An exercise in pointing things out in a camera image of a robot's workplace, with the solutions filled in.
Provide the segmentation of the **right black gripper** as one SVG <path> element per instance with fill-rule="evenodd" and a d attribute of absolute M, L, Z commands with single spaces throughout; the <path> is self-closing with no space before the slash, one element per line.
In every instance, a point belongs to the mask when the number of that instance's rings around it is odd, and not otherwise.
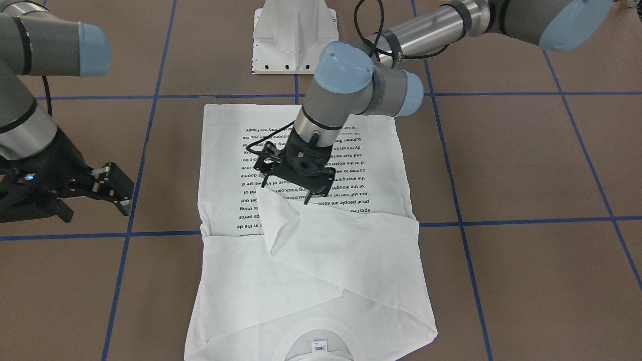
<path fill-rule="evenodd" d="M 73 210 L 60 198 L 68 194 L 103 200 L 124 216 L 131 213 L 135 183 L 114 162 L 92 169 L 61 128 L 39 153 L 2 166 L 1 222 L 57 216 L 69 223 Z"/>

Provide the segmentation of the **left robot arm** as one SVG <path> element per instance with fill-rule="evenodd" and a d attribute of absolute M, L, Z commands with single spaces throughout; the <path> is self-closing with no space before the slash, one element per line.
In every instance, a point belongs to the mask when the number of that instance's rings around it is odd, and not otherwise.
<path fill-rule="evenodd" d="M 447 1 L 437 9 L 393 28 L 380 25 L 360 43 L 333 41 L 323 47 L 319 64 L 285 147 L 268 137 L 254 169 L 265 187 L 271 176 L 290 182 L 311 197 L 326 197 L 336 170 L 331 151 L 351 115 L 410 116 L 419 109 L 424 86 L 400 69 L 404 60 L 440 55 L 466 37 L 501 34 L 542 49 L 572 51 L 605 20 L 610 1 Z"/>

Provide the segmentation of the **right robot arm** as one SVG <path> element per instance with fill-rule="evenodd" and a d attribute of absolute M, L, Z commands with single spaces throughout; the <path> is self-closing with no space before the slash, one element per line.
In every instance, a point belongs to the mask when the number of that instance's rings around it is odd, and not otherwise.
<path fill-rule="evenodd" d="M 2 1 L 2 222 L 73 218 L 65 198 L 114 204 L 130 215 L 134 182 L 114 162 L 94 169 L 52 115 L 48 76 L 104 76 L 111 47 L 94 25 L 58 18 L 34 1 Z"/>

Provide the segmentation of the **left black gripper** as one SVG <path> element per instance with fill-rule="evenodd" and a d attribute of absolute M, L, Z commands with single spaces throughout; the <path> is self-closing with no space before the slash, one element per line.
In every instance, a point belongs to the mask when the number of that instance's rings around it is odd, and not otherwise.
<path fill-rule="evenodd" d="M 318 135 L 306 142 L 292 130 L 284 149 L 273 142 L 266 142 L 257 155 L 254 168 L 263 177 L 261 187 L 265 188 L 270 176 L 276 176 L 308 190 L 303 203 L 311 198 L 327 197 L 335 180 L 334 167 L 327 167 L 332 146 L 317 146 Z"/>

